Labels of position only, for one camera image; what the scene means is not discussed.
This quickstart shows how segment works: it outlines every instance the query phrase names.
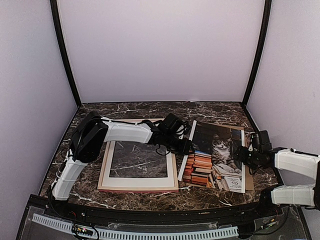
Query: cat's ear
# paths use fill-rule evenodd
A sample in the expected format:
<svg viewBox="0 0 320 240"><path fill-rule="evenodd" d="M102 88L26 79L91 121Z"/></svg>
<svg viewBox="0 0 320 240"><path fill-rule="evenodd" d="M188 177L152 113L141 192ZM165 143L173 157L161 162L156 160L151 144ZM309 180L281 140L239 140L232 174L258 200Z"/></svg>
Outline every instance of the cat's ear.
<svg viewBox="0 0 320 240"><path fill-rule="evenodd" d="M217 140L217 139L219 139L220 137L219 137L219 135L218 134L214 134L213 135L213 140Z"/></svg>

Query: perforated strip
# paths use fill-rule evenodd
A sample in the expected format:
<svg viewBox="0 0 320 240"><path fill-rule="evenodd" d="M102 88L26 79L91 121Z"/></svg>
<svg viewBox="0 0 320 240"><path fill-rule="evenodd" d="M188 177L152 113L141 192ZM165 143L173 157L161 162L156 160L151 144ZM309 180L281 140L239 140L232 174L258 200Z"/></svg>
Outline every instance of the perforated strip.
<svg viewBox="0 0 320 240"><path fill-rule="evenodd" d="M33 214L33 222L47 226L58 231L72 234L72 223L55 220L47 216ZM114 231L97 228L101 240L215 240L238 236L238 228L228 227L216 230L193 231L182 233L144 233ZM94 232L91 239L96 239L97 233Z"/></svg>

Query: black frame post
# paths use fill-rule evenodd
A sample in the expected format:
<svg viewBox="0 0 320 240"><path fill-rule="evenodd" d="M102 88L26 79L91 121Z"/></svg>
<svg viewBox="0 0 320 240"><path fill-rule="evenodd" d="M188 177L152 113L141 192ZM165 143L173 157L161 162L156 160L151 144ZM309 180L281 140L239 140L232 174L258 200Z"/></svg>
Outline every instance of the black frame post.
<svg viewBox="0 0 320 240"><path fill-rule="evenodd" d="M61 28L57 0L50 0L50 5L51 5L53 24L54 24L55 33L56 33L56 39L58 41L58 45L60 48L60 53L61 53L61 58L62 58L63 65L64 65L64 70L65 70L66 76L67 76L69 84L70 84L73 98L75 100L77 107L79 108L82 105L82 103L81 103L81 99L80 99L80 96L79 96L79 93L77 90L74 76L72 74L71 66L69 63L67 49L66 49L66 45L65 45L65 41L64 41L64 36L62 33L62 28Z"/></svg>
<svg viewBox="0 0 320 240"><path fill-rule="evenodd" d="M267 29L268 29L268 23L269 23L269 17L270 17L270 12L271 12L271 3L272 3L272 0L265 0L265 2L264 2L264 10L263 10L263 17L262 17L259 40L258 40L258 44L256 47L256 52L255 52L255 56L254 56L254 60L253 60L253 65L252 65L249 81L246 86L246 90L245 90L244 97L242 100L242 104L245 107L247 107L252 89L254 87L254 83L256 80L262 52L264 50Z"/></svg>

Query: black marble surface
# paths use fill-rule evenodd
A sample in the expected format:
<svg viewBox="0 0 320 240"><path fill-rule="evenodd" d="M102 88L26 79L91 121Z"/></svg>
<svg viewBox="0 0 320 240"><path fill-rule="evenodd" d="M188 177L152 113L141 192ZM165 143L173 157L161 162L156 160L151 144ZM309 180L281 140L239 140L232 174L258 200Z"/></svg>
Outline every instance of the black marble surface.
<svg viewBox="0 0 320 240"><path fill-rule="evenodd" d="M111 119L157 119L174 113L183 120L193 120L244 127L246 138L253 131L241 106L236 102L130 102L130 103L89 103L80 107L59 151L68 147L73 130L91 111ZM99 192L97 190L104 150L97 161L88 165L73 186L69 202L86 206L139 211L186 211L218 208L257 202L264 188L277 183L272 169L259 169L253 176L254 190L246 193L219 191L213 188L187 186L179 182L179 192L164 193L121 193ZM56 172L63 158L57 154L41 189L41 196L46 196L48 186L54 181ZM176 157L179 172L182 157Z"/></svg>
<svg viewBox="0 0 320 240"><path fill-rule="evenodd" d="M131 141L116 141L110 178L166 178L167 157L158 147ZM165 147L159 149L166 153Z"/></svg>

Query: white strip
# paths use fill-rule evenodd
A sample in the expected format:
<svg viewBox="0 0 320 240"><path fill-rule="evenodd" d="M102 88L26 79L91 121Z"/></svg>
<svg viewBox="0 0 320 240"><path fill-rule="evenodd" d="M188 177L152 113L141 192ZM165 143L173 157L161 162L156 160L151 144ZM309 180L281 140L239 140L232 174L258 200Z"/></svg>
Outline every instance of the white strip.
<svg viewBox="0 0 320 240"><path fill-rule="evenodd" d="M243 147L246 146L246 138L245 138L245 131L241 130L241 145ZM242 169L241 169L241 193L246 193L246 167L245 165L242 163Z"/></svg>
<svg viewBox="0 0 320 240"><path fill-rule="evenodd" d="M61 231L64 233L72 234L72 224L61 220L55 220L47 216L33 214L33 222L43 226ZM114 231L107 229L96 228L99 232L100 240L216 240L216 239L229 239L237 237L238 227L227 227L222 229L207 230L207 231L193 231L181 233L146 233L146 232L128 232L128 231ZM93 236L80 234L90 239L97 239L97 233L93 230Z"/></svg>
<svg viewBox="0 0 320 240"><path fill-rule="evenodd" d="M191 141L194 138L196 126L197 126L197 121L193 120L191 132L190 132L190 136L189 136L189 140L191 140ZM187 159L188 159L188 155L184 155L183 160L182 160L182 164L181 164L181 168L180 168L180 171L179 171L179 175L178 175L178 180L179 181L182 181L182 177L184 175L185 167L186 167L186 164L187 164Z"/></svg>

